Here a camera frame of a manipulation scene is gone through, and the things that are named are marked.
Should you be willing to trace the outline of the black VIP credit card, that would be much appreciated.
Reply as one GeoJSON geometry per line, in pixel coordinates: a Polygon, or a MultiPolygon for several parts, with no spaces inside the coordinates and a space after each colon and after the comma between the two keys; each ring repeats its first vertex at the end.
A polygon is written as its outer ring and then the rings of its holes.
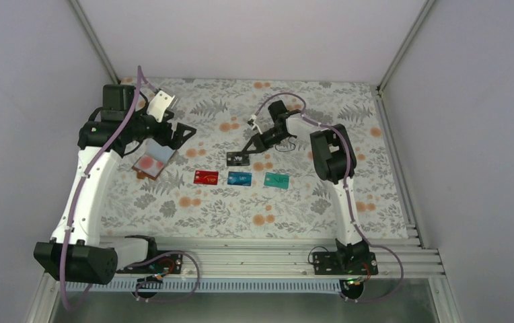
{"type": "Polygon", "coordinates": [[[250,165],[249,154],[243,151],[227,152],[226,164],[228,167],[248,166],[250,165]]]}

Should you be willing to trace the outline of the white card with red circle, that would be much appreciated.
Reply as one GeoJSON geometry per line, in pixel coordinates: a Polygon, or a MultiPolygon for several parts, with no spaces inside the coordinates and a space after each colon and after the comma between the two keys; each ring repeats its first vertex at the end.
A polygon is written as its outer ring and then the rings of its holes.
{"type": "Polygon", "coordinates": [[[164,169],[165,164],[162,161],[151,157],[150,155],[142,155],[132,166],[132,169],[136,171],[137,178],[150,178],[157,179],[164,169]]]}

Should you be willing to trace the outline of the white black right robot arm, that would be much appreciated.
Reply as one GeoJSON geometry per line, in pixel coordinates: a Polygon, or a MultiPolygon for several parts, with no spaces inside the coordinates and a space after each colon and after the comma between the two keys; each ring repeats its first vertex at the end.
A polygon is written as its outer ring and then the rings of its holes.
{"type": "Polygon", "coordinates": [[[336,220],[336,264],[351,273],[370,263],[367,238],[360,229],[353,196],[356,157],[345,127],[323,124],[300,110],[288,110],[282,101],[268,107],[273,126],[259,130],[241,151],[228,152],[229,166],[246,166],[249,155],[262,153],[284,139],[307,139],[311,145],[314,170],[332,199],[336,220]]]}

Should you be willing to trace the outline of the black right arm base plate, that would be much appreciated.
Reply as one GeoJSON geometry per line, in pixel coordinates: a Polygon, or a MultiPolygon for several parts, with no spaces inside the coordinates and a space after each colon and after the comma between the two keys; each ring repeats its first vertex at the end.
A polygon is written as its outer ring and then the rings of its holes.
{"type": "Polygon", "coordinates": [[[375,254],[370,252],[366,256],[355,256],[351,259],[340,259],[336,252],[313,252],[310,262],[315,275],[378,275],[379,269],[375,254]]]}

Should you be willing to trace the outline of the teal credit card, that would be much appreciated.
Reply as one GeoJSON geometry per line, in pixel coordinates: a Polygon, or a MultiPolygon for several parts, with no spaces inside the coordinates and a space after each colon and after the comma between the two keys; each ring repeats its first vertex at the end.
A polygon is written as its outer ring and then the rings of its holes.
{"type": "Polygon", "coordinates": [[[267,187],[288,189],[290,184],[289,175],[267,172],[264,177],[264,185],[267,187]]]}

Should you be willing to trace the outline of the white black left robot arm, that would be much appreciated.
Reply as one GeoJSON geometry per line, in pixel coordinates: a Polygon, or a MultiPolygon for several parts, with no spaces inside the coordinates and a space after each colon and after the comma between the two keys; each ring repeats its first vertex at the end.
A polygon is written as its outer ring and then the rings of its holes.
{"type": "Polygon", "coordinates": [[[49,241],[34,247],[35,260],[58,281],[106,285],[117,271],[155,254],[156,243],[149,236],[100,241],[106,190],[127,146],[152,139],[177,149],[196,133],[186,124],[171,124],[175,95],[155,89],[137,109],[141,98],[135,86],[105,85],[102,106],[79,130],[77,171],[65,210],[49,241]]]}

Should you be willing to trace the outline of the brown leather card holder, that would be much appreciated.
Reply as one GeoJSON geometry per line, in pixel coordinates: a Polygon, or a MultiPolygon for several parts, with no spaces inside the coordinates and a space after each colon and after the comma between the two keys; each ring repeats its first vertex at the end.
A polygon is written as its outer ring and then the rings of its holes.
{"type": "Polygon", "coordinates": [[[145,143],[145,152],[133,164],[131,169],[136,172],[138,179],[157,180],[177,150],[169,146],[162,146],[153,139],[148,139],[145,143]]]}

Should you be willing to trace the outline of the red VIP credit card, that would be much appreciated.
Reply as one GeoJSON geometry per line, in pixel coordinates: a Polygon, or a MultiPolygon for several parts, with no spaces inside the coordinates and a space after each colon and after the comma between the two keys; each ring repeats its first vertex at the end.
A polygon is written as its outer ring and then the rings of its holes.
{"type": "Polygon", "coordinates": [[[217,185],[219,173],[216,171],[196,170],[194,172],[194,184],[217,185]]]}

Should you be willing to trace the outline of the blue credit card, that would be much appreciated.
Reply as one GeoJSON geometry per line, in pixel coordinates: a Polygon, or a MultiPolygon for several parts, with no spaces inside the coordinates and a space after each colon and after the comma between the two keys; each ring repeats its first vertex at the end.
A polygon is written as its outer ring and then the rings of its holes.
{"type": "Polygon", "coordinates": [[[227,184],[232,186],[251,186],[252,174],[250,172],[229,172],[227,184]]]}

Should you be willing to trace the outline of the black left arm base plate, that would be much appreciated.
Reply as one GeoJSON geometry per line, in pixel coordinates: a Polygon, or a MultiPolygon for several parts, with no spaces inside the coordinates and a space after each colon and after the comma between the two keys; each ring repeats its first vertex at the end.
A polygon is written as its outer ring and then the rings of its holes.
{"type": "Polygon", "coordinates": [[[154,256],[143,260],[145,264],[132,264],[117,270],[117,274],[169,275],[180,274],[184,255],[178,251],[159,250],[154,256]]]}

